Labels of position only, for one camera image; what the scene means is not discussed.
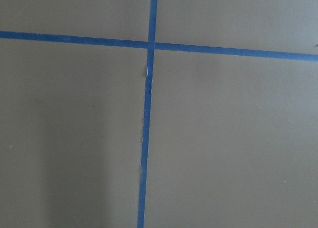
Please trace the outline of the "crossing blue tape strip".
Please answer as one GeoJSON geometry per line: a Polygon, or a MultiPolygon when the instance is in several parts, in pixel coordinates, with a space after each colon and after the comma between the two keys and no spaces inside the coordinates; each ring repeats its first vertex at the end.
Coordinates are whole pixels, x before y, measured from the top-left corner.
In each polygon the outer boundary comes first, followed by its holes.
{"type": "Polygon", "coordinates": [[[153,69],[154,69],[154,56],[155,56],[155,44],[156,44],[157,6],[158,6],[158,0],[150,1],[137,228],[143,228],[144,222],[145,222],[152,84],[153,84],[153,69]]]}

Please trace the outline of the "long blue tape strip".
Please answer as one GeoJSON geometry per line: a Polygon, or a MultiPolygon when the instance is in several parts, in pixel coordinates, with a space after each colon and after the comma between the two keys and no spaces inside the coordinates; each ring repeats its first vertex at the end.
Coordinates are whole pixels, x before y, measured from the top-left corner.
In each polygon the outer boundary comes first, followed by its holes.
{"type": "MultiPolygon", "coordinates": [[[[149,45],[149,43],[145,41],[81,37],[81,36],[70,36],[70,35],[53,35],[53,34],[41,34],[41,33],[12,32],[12,31],[1,31],[0,37],[3,39],[33,40],[33,41],[59,42],[59,43],[71,43],[71,44],[141,48],[141,49],[146,49],[149,45]]],[[[290,53],[290,52],[276,52],[276,51],[238,49],[238,48],[226,48],[226,47],[172,44],[172,43],[161,43],[161,42],[155,42],[154,47],[156,50],[166,50],[166,51],[209,53],[209,54],[220,54],[220,55],[286,59],[286,60],[298,60],[298,61],[309,61],[309,62],[318,61],[317,55],[290,53]]]]}

